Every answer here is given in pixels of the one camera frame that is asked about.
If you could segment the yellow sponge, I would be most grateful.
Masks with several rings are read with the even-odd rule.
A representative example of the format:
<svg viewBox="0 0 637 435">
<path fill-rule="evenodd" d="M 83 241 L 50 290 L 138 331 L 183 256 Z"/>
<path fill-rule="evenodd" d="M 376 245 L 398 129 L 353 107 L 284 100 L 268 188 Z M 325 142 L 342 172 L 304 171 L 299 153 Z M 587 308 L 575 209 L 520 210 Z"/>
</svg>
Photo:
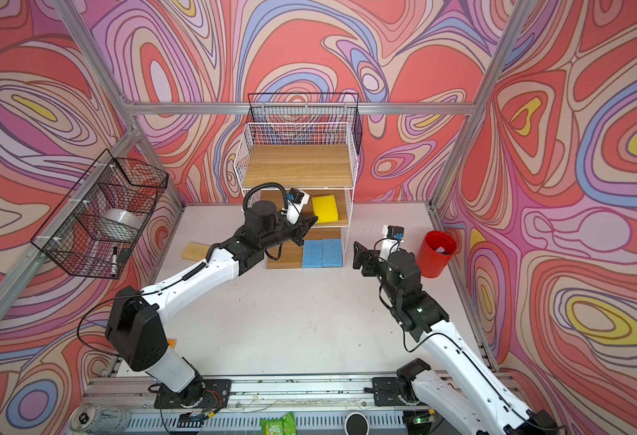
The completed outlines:
<svg viewBox="0 0 637 435">
<path fill-rule="evenodd" d="M 335 223 L 340 220 L 338 202 L 334 195 L 324 195 L 311 198 L 312 209 L 317 217 L 317 224 Z"/>
</svg>

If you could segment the blue sponge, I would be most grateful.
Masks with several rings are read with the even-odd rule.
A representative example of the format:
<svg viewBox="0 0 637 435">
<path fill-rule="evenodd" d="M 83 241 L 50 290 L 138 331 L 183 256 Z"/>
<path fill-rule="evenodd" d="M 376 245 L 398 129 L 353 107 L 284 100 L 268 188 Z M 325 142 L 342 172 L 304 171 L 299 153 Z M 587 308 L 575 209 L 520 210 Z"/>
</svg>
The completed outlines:
<svg viewBox="0 0 637 435">
<path fill-rule="evenodd" d="M 340 239 L 324 239 L 322 246 L 322 266 L 324 268 L 342 268 L 343 248 Z"/>
<path fill-rule="evenodd" d="M 303 268 L 323 268 L 323 241 L 306 240 L 302 250 Z"/>
</svg>

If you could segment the white wire wooden shelf rack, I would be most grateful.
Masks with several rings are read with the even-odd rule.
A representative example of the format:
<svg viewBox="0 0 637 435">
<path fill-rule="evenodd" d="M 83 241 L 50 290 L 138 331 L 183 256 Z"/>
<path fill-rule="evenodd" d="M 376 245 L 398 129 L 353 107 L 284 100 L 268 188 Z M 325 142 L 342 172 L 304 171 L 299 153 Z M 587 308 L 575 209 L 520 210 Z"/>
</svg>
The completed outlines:
<svg viewBox="0 0 637 435">
<path fill-rule="evenodd" d="M 248 204 L 316 216 L 305 244 L 273 248 L 269 269 L 342 268 L 358 177 L 358 145 L 345 121 L 261 123 L 243 129 L 233 168 Z"/>
</svg>

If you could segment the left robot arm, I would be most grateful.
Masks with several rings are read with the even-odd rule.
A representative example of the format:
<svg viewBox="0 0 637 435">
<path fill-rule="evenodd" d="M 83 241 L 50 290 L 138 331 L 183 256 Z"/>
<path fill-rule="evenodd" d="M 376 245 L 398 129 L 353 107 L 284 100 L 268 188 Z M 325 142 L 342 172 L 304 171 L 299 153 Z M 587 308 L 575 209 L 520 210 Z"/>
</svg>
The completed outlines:
<svg viewBox="0 0 637 435">
<path fill-rule="evenodd" d="M 207 387 L 204 377 L 168 344 L 164 326 L 189 304 L 257 266 L 272 248 L 287 242 L 302 246 L 318 222 L 293 203 L 280 211 L 261 200 L 243 213 L 243 225 L 211 245 L 204 259 L 141 290 L 128 286 L 114 298 L 104 331 L 107 342 L 132 371 L 157 380 L 181 408 L 198 407 Z"/>
</svg>

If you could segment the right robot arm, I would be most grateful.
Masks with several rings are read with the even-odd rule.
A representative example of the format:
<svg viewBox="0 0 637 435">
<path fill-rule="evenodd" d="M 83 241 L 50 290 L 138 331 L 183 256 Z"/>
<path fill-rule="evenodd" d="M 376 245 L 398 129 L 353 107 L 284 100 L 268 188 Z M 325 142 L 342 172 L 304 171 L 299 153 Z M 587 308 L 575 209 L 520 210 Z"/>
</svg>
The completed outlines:
<svg viewBox="0 0 637 435">
<path fill-rule="evenodd" d="M 446 384 L 422 359 L 396 372 L 404 402 L 440 414 L 461 434 L 557 434 L 547 411 L 533 411 L 512 393 L 461 337 L 447 311 L 422 286 L 414 254 L 392 245 L 354 245 L 353 268 L 376 277 L 379 298 L 416 349 L 427 351 L 456 383 Z"/>
</svg>

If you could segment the red plastic cup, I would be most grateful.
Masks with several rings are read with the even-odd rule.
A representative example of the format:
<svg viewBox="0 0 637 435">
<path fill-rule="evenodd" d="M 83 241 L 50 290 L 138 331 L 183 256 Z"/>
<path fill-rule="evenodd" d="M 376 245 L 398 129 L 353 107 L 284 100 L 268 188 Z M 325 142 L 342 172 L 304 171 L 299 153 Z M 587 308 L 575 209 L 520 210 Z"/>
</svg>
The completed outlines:
<svg viewBox="0 0 637 435">
<path fill-rule="evenodd" d="M 416 264 L 421 269 L 422 277 L 439 277 L 456 253 L 456 249 L 456 241 L 449 234 L 436 230 L 428 232 L 416 255 Z"/>
</svg>

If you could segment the beige sponge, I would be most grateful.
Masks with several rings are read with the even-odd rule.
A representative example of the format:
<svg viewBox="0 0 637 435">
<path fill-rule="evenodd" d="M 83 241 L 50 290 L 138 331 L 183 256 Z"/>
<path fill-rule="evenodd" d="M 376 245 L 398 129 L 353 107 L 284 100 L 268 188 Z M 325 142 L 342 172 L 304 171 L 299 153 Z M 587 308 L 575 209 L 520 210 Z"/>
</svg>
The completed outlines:
<svg viewBox="0 0 637 435">
<path fill-rule="evenodd" d="M 210 245 L 198 242 L 189 242 L 181 253 L 181 259 L 199 262 L 206 258 Z"/>
</svg>

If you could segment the black round speaker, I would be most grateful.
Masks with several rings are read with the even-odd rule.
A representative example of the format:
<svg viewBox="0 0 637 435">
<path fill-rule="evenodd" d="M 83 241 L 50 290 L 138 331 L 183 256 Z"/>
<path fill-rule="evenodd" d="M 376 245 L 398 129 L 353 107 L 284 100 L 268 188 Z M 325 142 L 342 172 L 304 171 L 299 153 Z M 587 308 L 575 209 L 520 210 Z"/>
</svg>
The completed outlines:
<svg viewBox="0 0 637 435">
<path fill-rule="evenodd" d="M 346 435 L 369 435 L 369 421 L 363 413 L 351 413 L 345 418 L 343 429 Z"/>
</svg>

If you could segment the green wipes packet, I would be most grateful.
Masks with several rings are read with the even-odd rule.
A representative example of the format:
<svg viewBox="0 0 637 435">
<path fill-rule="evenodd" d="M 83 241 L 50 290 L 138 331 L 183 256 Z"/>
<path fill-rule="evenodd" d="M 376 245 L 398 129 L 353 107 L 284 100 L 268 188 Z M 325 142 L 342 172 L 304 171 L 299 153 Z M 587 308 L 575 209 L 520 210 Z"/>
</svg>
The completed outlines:
<svg viewBox="0 0 637 435">
<path fill-rule="evenodd" d="M 287 413 L 277 419 L 260 419 L 262 435 L 296 435 L 297 424 L 293 413 Z"/>
</svg>

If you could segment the black marker in basket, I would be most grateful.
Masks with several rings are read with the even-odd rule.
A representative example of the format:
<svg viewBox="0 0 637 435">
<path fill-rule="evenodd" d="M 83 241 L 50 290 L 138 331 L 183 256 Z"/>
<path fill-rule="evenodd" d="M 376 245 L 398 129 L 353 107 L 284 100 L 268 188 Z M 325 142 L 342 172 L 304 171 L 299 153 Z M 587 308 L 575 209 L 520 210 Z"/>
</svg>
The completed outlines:
<svg viewBox="0 0 637 435">
<path fill-rule="evenodd" d="M 111 257 L 111 275 L 112 279 L 115 279 L 119 275 L 119 266 L 118 266 L 118 246 L 113 247 L 112 257 Z"/>
</svg>

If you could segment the silver drink can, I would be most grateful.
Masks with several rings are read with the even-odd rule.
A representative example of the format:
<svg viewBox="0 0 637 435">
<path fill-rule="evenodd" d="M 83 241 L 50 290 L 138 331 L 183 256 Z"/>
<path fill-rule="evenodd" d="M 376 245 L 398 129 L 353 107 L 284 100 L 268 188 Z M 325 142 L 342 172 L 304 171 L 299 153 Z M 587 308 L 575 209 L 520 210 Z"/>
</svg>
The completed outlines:
<svg viewBox="0 0 637 435">
<path fill-rule="evenodd" d="M 100 403 L 85 403 L 71 415 L 69 429 L 84 434 L 121 434 L 132 418 L 130 411 Z"/>
</svg>

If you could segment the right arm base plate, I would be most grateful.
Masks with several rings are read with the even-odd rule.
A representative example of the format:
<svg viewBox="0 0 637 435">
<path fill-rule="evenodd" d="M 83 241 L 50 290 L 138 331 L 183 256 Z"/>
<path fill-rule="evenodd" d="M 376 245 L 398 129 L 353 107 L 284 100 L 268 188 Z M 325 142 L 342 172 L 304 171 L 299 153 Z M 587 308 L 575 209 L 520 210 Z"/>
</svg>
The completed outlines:
<svg viewBox="0 0 637 435">
<path fill-rule="evenodd" d="M 371 386 L 363 389 L 370 394 L 378 407 L 424 407 L 406 380 L 396 376 L 378 376 L 371 379 Z"/>
</svg>

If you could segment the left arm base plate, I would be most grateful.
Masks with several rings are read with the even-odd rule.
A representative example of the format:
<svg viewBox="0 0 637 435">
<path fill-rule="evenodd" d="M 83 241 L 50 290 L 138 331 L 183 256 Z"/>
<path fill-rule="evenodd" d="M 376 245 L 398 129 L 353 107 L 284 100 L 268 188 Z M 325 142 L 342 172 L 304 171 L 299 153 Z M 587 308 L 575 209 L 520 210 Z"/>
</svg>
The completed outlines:
<svg viewBox="0 0 637 435">
<path fill-rule="evenodd" d="M 231 379 L 195 378 L 180 393 L 164 384 L 150 385 L 148 391 L 155 395 L 156 409 L 220 411 L 228 405 L 232 383 Z"/>
</svg>

